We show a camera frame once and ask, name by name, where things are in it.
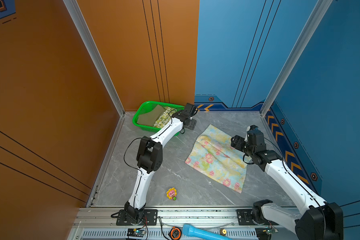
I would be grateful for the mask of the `green plastic basket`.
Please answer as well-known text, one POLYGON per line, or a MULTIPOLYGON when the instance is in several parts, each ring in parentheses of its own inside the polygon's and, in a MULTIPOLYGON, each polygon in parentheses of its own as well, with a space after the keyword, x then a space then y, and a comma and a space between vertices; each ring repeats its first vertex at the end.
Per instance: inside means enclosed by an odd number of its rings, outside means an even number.
POLYGON ((133 117, 133 124, 144 131, 156 133, 171 122, 172 115, 184 106, 162 103, 155 101, 147 101, 141 104, 135 116, 133 117))

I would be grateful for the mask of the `pastel floral skirt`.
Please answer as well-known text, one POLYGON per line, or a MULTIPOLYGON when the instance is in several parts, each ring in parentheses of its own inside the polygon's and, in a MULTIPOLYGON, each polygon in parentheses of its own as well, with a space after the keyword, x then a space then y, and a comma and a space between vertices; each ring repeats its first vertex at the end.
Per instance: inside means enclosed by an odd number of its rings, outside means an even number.
POLYGON ((195 141, 185 163, 212 180, 242 193, 249 158, 231 147, 231 136, 209 125, 195 141))

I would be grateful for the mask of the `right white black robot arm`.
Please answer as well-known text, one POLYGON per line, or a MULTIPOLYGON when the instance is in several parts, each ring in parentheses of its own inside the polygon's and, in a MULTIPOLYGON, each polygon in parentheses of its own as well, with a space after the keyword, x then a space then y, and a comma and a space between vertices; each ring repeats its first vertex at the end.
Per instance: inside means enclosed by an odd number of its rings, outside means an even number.
POLYGON ((264 134, 252 125, 246 137, 231 138, 231 147, 252 159, 252 164, 274 179, 299 210, 295 214, 271 200, 255 202, 252 219, 255 224, 275 222, 294 233, 300 240, 342 240, 344 238, 343 210, 328 203, 296 177, 283 158, 268 150, 264 134))

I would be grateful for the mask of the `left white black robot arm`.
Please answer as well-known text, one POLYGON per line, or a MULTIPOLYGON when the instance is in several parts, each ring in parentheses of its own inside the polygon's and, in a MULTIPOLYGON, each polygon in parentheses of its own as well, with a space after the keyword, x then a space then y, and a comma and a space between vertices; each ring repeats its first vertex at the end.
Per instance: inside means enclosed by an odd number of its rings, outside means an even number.
POLYGON ((161 167, 163 162, 163 149, 166 144, 183 129, 193 130, 197 121, 194 116, 199 109, 190 103, 185 107, 175 108, 168 112, 168 123, 150 137, 141 137, 137 151, 137 179, 132 191, 132 195, 125 203, 123 213, 125 218, 133 225, 138 225, 145 221, 144 210, 147 203, 147 194, 151 180, 155 172, 161 167))

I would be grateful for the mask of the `yellow green patterned skirt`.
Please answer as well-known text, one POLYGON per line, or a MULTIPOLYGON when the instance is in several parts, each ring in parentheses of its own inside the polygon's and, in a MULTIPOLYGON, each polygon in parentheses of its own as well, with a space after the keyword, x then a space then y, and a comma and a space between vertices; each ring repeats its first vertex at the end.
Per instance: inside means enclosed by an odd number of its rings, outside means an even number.
POLYGON ((168 122, 171 121, 172 114, 176 113, 178 109, 171 107, 164 107, 165 111, 155 121, 153 127, 162 129, 168 122))

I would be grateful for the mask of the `olive green folded skirt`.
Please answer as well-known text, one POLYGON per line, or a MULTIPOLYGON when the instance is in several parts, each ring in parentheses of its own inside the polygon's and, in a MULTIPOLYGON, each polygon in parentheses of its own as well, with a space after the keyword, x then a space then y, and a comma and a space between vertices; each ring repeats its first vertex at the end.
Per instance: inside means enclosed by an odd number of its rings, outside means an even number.
POLYGON ((159 116, 164 111, 165 111, 165 109, 162 106, 157 105, 152 111, 144 113, 144 114, 140 114, 139 118, 137 120, 137 123, 139 125, 152 127, 154 125, 155 121, 159 118, 159 116))

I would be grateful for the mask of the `yellow flower toy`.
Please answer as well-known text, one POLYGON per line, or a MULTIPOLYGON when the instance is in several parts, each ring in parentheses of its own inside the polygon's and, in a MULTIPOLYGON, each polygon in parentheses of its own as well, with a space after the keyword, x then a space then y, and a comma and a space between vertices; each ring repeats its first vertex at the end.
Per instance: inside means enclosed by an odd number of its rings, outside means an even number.
POLYGON ((166 196, 168 199, 175 201, 177 199, 177 190, 175 188, 170 188, 167 191, 166 196))

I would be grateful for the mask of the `right green circuit board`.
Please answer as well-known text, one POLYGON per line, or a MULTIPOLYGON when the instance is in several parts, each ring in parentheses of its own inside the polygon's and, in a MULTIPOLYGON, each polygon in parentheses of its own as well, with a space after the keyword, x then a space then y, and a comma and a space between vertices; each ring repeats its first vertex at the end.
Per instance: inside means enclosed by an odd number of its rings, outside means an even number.
POLYGON ((266 228, 263 230, 263 234, 266 234, 266 235, 272 235, 272 234, 275 234, 278 232, 279 232, 279 230, 277 228, 266 228))

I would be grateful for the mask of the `green circuit board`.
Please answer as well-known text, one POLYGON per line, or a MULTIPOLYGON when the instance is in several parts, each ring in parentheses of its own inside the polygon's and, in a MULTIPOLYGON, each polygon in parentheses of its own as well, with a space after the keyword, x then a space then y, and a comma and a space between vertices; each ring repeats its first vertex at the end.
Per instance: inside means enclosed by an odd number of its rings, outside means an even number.
POLYGON ((266 235, 272 235, 272 234, 275 234, 278 232, 279 232, 279 230, 277 228, 266 228, 263 230, 263 234, 266 234, 266 235))
POLYGON ((126 234, 127 240, 144 240, 147 236, 147 231, 142 228, 128 229, 126 234))

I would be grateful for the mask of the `blue cylindrical flashlight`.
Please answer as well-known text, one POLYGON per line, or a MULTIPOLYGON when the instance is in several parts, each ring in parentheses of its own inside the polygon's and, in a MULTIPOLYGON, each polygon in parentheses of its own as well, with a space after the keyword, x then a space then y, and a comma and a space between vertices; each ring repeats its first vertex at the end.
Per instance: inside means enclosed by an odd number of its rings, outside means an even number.
POLYGON ((195 237, 204 240, 231 240, 228 237, 221 236, 212 232, 208 232, 199 228, 196 228, 189 224, 183 225, 183 234, 188 237, 195 237))

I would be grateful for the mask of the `orange black tape measure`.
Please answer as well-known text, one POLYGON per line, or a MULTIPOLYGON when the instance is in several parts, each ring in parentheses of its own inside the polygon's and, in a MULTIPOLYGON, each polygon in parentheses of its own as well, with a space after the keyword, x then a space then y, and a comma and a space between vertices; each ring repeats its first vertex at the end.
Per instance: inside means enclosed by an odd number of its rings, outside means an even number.
POLYGON ((171 240, 180 240, 182 237, 182 231, 178 227, 172 227, 168 233, 171 240))

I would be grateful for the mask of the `left green circuit board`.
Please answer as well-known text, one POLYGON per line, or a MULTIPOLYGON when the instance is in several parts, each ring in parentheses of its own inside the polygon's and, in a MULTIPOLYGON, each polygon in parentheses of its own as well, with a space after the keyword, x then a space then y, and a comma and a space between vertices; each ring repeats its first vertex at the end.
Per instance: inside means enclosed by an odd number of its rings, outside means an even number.
POLYGON ((128 229, 126 234, 127 240, 144 240, 147 236, 147 231, 142 228, 128 229))

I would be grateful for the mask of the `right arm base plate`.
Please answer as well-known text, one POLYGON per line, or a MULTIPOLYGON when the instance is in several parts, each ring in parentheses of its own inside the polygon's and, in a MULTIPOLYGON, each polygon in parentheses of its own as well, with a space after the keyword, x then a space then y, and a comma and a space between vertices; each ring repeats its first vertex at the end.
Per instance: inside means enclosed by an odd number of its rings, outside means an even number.
POLYGON ((240 226, 262 226, 266 223, 265 220, 256 220, 252 209, 237 209, 236 213, 240 226))

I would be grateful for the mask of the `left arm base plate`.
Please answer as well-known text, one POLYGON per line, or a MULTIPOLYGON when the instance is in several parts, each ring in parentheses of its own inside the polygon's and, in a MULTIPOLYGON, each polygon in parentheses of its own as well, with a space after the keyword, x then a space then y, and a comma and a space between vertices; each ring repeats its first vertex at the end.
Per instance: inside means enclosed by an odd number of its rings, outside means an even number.
POLYGON ((129 213, 126 210, 118 212, 117 226, 155 226, 158 220, 158 210, 143 210, 129 213))

